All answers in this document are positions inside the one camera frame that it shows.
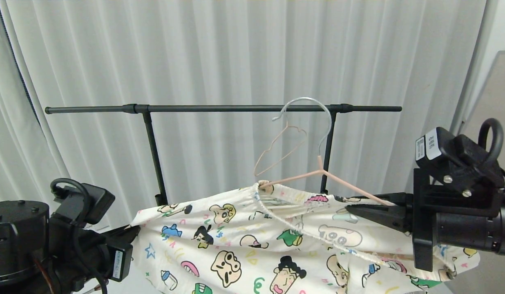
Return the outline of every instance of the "white cartoon print shirt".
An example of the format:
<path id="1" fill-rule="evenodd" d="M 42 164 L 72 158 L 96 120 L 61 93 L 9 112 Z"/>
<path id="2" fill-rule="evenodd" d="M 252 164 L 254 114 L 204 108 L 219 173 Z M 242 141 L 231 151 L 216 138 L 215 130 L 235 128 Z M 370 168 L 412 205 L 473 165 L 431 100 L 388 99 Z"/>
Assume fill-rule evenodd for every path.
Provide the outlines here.
<path id="1" fill-rule="evenodd" d="M 479 262 L 439 245 L 433 272 L 417 270 L 410 236 L 345 209 L 375 201 L 261 183 L 141 210 L 132 265 L 167 294 L 403 294 Z"/>

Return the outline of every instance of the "white label sticker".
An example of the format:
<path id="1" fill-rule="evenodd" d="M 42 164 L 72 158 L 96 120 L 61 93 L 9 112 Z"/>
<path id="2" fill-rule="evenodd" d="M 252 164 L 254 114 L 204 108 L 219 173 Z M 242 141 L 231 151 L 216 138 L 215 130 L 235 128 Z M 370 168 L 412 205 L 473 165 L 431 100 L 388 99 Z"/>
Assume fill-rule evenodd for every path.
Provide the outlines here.
<path id="1" fill-rule="evenodd" d="M 421 137 L 416 140 L 416 160 L 420 160 L 425 157 L 425 137 Z"/>
<path id="2" fill-rule="evenodd" d="M 431 130 L 425 135 L 427 140 L 427 158 L 433 160 L 434 158 L 441 155 L 440 148 L 438 146 L 438 133 L 436 129 Z"/>
<path id="3" fill-rule="evenodd" d="M 116 250 L 114 254 L 114 265 L 113 265 L 113 277 L 115 279 L 120 279 L 120 272 L 122 271 L 122 257 L 123 253 Z"/>

